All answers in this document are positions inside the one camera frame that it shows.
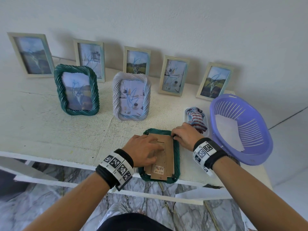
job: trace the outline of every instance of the marble floor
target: marble floor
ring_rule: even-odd
[[[40,164],[39,169],[65,182],[79,183],[93,171]],[[125,190],[175,196],[195,189],[193,186],[144,182],[133,178]],[[71,188],[29,184],[27,190],[8,202],[0,202],[0,230],[20,231],[42,214]],[[206,206],[175,203],[120,194],[107,194],[92,213],[82,231],[95,231],[108,208],[115,202],[125,204],[132,212],[142,211],[148,217],[175,231],[244,231],[239,207],[234,200],[211,200]]]

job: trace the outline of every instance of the person's left arm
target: person's left arm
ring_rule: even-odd
[[[135,135],[122,148],[132,158],[134,167],[156,162],[156,157],[148,158],[148,155],[152,150],[162,150],[162,147],[150,143],[153,140],[157,139]],[[79,231],[109,189],[105,180],[94,172],[37,217],[24,231]]]

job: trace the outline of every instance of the purple plastic basket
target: purple plastic basket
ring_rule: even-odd
[[[221,137],[216,125],[216,114],[237,121],[244,151],[235,150]],[[223,94],[215,98],[210,105],[210,120],[213,140],[240,162],[247,165],[260,165],[272,153],[273,140],[263,117],[242,98],[231,94]]]

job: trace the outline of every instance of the striped cloth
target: striped cloth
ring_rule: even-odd
[[[191,107],[186,110],[188,116],[191,117],[191,121],[187,123],[194,127],[199,133],[206,132],[207,127],[203,123],[204,113],[197,107]]]

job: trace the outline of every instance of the person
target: person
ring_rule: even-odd
[[[190,151],[203,139],[187,123],[174,128],[171,135]],[[134,167],[155,163],[156,158],[148,158],[148,155],[152,150],[162,150],[162,147],[150,143],[153,140],[157,139],[134,135],[122,148],[132,159]],[[308,222],[303,217],[229,157],[217,159],[212,169],[257,230],[308,230]],[[109,184],[98,171],[94,172],[37,217],[24,231],[79,231],[110,189]],[[98,230],[170,230],[145,215],[126,212],[122,209],[119,215],[106,219]]]

